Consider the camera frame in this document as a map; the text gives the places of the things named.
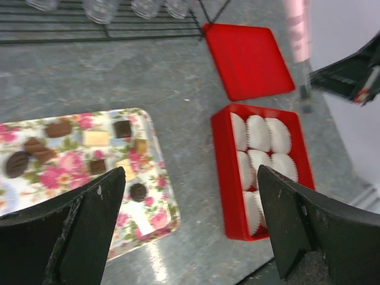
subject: shot glass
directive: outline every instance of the shot glass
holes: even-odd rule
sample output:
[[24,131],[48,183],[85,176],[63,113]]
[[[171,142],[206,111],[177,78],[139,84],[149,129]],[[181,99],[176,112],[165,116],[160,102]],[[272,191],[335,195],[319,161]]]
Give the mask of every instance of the shot glass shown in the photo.
[[121,0],[83,0],[84,12],[98,24],[109,24],[115,17]]
[[157,16],[163,3],[164,0],[133,0],[131,7],[137,16],[152,19]]
[[177,19],[186,18],[194,0],[166,0],[166,11]]
[[53,11],[56,10],[59,4],[59,0],[26,0],[29,6],[41,11]]

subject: pink tube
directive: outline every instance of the pink tube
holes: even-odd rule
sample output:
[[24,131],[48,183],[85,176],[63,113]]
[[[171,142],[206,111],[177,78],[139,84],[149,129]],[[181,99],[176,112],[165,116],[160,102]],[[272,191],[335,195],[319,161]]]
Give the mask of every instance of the pink tube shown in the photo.
[[306,15],[309,3],[310,0],[283,0],[289,26],[290,45],[296,62],[310,58],[308,17]]

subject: chocolate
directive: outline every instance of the chocolate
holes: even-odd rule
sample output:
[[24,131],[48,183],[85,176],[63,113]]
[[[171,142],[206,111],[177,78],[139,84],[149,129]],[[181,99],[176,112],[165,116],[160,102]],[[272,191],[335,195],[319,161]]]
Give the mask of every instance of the chocolate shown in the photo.
[[66,119],[62,119],[59,123],[50,123],[45,128],[45,133],[49,138],[60,138],[65,135],[71,134],[72,126],[71,122]]
[[83,145],[85,147],[107,147],[109,146],[109,134],[105,131],[84,131]]
[[49,161],[55,155],[53,150],[45,147],[35,137],[29,138],[29,140],[24,143],[24,149],[41,163]]
[[88,168],[91,175],[98,175],[106,172],[106,162],[104,159],[90,161]]
[[133,184],[129,189],[131,198],[136,202],[143,202],[147,196],[147,188],[140,183]]
[[140,138],[135,139],[134,142],[135,151],[138,154],[144,154],[147,152],[148,143],[146,140],[142,140]]
[[9,178],[17,178],[24,174],[28,164],[29,154],[25,151],[18,151],[12,154],[5,163],[5,174]]
[[119,121],[113,123],[117,138],[130,138],[132,136],[130,121]]
[[124,168],[126,181],[131,181],[132,179],[136,178],[136,173],[133,171],[129,159],[123,159],[116,162],[116,167],[120,166]]

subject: red container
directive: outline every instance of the red container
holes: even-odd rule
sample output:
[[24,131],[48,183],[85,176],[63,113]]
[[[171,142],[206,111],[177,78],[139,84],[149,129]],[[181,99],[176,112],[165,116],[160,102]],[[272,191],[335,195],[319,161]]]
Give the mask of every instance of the red container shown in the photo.
[[299,183],[315,190],[300,120],[298,114],[294,112],[236,103],[228,105],[211,117],[226,235],[229,239],[246,241],[265,239],[269,237],[266,228],[260,227],[253,236],[248,229],[231,112],[238,114],[245,121],[251,115],[281,120],[288,127],[292,138],[289,156],[296,163]]
[[215,23],[205,38],[231,101],[278,95],[296,88],[269,28]]

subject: red lid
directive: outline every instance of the red lid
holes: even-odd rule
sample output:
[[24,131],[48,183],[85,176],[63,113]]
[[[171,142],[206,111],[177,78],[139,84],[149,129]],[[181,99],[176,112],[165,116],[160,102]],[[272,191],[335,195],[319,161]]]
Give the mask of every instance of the red lid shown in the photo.
[[213,24],[205,38],[231,101],[296,88],[269,28]]

